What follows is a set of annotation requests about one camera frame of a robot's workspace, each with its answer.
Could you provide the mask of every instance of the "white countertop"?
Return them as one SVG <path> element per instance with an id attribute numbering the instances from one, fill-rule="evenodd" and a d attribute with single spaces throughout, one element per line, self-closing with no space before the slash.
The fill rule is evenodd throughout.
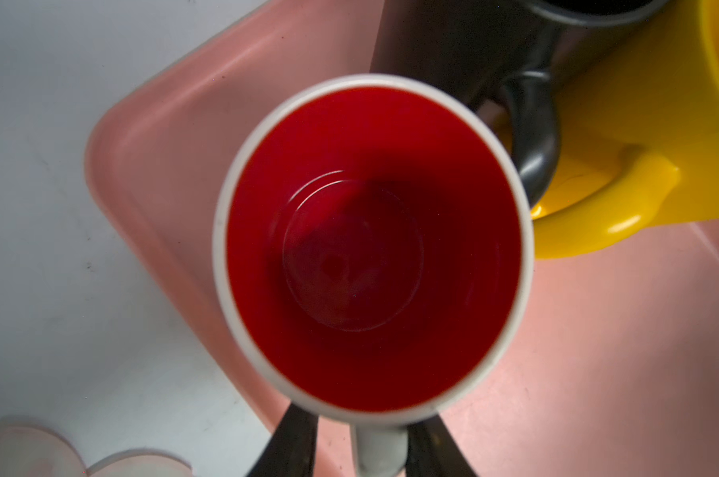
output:
<path id="1" fill-rule="evenodd" d="M 267 441 L 83 178 L 109 107 L 260 3 L 0 2 L 0 418 L 87 465 L 148 448 L 234 477 Z"/>

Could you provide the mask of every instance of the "white mug handle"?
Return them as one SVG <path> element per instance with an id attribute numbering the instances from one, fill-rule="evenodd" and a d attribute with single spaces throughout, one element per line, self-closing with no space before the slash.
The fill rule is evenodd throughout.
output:
<path id="1" fill-rule="evenodd" d="M 407 462 L 406 426 L 351 427 L 352 457 L 357 477 L 395 477 Z"/>

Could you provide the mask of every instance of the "pink plastic bin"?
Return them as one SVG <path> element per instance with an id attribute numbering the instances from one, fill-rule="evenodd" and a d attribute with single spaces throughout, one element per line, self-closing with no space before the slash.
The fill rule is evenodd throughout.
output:
<path id="1" fill-rule="evenodd" d="M 366 72 L 381 0 L 272 0 L 119 102 L 92 133 L 96 202 L 262 422 L 288 404 L 217 305 L 212 215 L 238 147 L 297 91 Z M 719 477 L 719 221 L 538 262 L 496 370 L 444 415 L 481 475 Z M 316 474 L 353 475 L 321 422 Z"/>

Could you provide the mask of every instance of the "yellow mug handle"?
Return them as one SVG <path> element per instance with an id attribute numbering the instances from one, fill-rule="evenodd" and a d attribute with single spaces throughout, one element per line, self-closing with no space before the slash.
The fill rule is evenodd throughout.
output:
<path id="1" fill-rule="evenodd" d="M 669 160 L 642 147 L 622 151 L 624 167 L 612 182 L 580 202 L 534 221 L 535 256 L 554 259 L 594 252 L 648 225 L 680 181 Z"/>

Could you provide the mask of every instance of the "mug handle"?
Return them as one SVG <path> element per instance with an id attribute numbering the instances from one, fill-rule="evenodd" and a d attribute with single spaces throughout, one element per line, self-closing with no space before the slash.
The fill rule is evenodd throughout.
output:
<path id="1" fill-rule="evenodd" d="M 351 427 L 352 458 L 357 477 L 395 477 L 408 454 L 406 426 Z"/>
<path id="2" fill-rule="evenodd" d="M 513 128 L 510 158 L 521 177 L 529 206 L 541 199 L 555 175 L 560 154 L 558 115 L 553 102 L 550 60 L 561 27 L 551 21 L 545 24 L 508 62 L 498 83 L 496 98 L 508 111 Z M 470 105 L 474 111 L 480 99 Z"/>
<path id="3" fill-rule="evenodd" d="M 648 225 L 680 170 L 652 149 L 622 151 L 624 167 L 612 182 L 581 201 L 534 221 L 535 257 L 555 259 L 594 252 Z"/>

